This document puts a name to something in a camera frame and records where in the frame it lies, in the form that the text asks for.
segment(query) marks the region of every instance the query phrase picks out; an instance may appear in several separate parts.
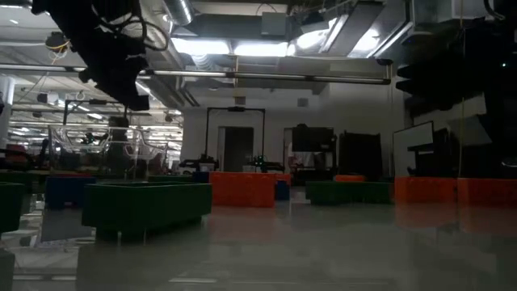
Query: whiteboard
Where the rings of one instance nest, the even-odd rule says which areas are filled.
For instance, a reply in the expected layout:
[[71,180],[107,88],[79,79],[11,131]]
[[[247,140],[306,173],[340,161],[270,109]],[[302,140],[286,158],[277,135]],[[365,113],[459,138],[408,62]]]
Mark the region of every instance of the whiteboard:
[[407,150],[410,146],[433,143],[433,123],[416,125],[393,134],[393,165],[395,176],[409,176],[407,168],[415,168],[414,152]]

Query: green planter box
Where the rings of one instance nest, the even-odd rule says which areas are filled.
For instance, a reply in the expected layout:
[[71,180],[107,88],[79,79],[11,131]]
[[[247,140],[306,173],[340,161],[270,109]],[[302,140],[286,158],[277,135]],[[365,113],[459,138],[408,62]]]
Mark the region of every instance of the green planter box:
[[117,183],[85,187],[82,224],[97,228],[99,238],[143,238],[180,222],[212,212],[212,185]]
[[160,176],[150,176],[147,179],[149,182],[184,182],[184,183],[192,183],[194,179],[191,175],[160,175]]
[[15,273],[15,254],[0,248],[0,290],[13,288],[13,275]]
[[0,234],[18,230],[25,191],[22,184],[0,182]]
[[307,182],[306,197],[313,205],[346,203],[391,204],[392,183]]

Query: metal pipe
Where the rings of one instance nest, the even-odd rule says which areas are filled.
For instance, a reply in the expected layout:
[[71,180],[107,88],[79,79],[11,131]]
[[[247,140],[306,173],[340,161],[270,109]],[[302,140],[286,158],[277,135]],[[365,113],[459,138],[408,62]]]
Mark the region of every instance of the metal pipe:
[[[69,114],[105,114],[109,116],[120,116],[123,115],[123,112],[105,112],[100,110],[90,110],[88,112],[74,111],[70,112],[67,110],[59,110],[59,109],[35,109],[35,108],[12,108],[13,112],[41,112],[41,113],[67,113]],[[135,112],[133,113],[135,116],[150,116],[148,112]]]
[[[0,64],[0,71],[29,72],[28,74],[38,73],[70,73],[76,74],[85,68],[59,65],[13,65]],[[243,73],[243,72],[203,72],[188,70],[145,70],[140,72],[141,77],[145,76],[183,76],[183,77],[203,77],[203,78],[250,78],[250,79],[269,79],[285,81],[306,81],[306,82],[336,82],[365,85],[389,85],[391,80],[386,78],[365,78],[365,77],[346,77],[346,76],[318,76],[302,74],[265,74],[265,73]]]

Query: door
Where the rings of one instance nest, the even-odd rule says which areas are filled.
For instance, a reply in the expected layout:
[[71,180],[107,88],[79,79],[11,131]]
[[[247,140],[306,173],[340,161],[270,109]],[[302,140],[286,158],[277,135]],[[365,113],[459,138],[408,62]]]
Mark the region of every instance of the door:
[[225,128],[224,171],[242,172],[253,157],[253,128]]

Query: air vent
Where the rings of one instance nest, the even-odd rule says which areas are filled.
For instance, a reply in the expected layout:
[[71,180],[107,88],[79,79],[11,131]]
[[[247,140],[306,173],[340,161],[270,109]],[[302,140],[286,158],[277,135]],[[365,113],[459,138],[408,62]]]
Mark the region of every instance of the air vent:
[[306,108],[309,106],[309,100],[307,98],[298,98],[298,107]]
[[235,96],[235,106],[245,106],[246,105],[246,97],[245,96]]

